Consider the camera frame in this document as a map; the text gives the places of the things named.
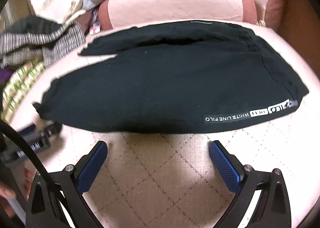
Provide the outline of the person's hand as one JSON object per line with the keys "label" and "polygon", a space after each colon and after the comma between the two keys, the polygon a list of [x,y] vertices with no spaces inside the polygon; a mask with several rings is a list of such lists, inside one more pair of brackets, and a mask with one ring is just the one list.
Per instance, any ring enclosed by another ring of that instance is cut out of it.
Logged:
{"label": "person's hand", "polygon": [[[34,174],[27,168],[24,168],[24,192],[27,199],[29,199],[30,189],[32,186]],[[1,182],[1,206],[4,208],[6,214],[12,218],[15,215],[14,210],[8,203],[8,199],[15,199],[16,193],[13,189]]]}

